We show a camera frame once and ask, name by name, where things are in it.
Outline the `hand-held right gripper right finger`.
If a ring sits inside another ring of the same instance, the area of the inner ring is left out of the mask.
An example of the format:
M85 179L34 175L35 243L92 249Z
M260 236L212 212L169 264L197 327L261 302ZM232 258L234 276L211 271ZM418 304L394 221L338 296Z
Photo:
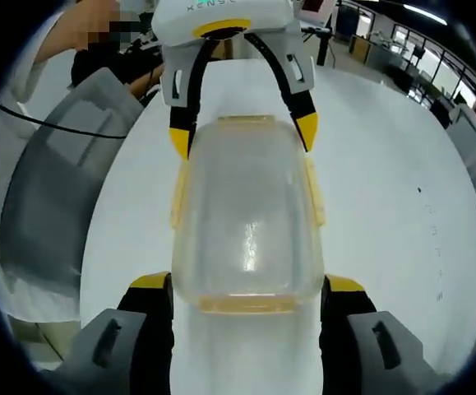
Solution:
M434 394L444 385L420 340L346 277L324 276L319 347L324 394Z

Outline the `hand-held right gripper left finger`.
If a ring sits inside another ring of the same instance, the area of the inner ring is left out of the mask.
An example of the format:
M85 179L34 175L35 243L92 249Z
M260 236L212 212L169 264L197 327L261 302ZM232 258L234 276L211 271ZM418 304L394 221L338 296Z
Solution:
M170 394L174 346L170 272L133 281L115 309L78 333L72 381L78 394Z

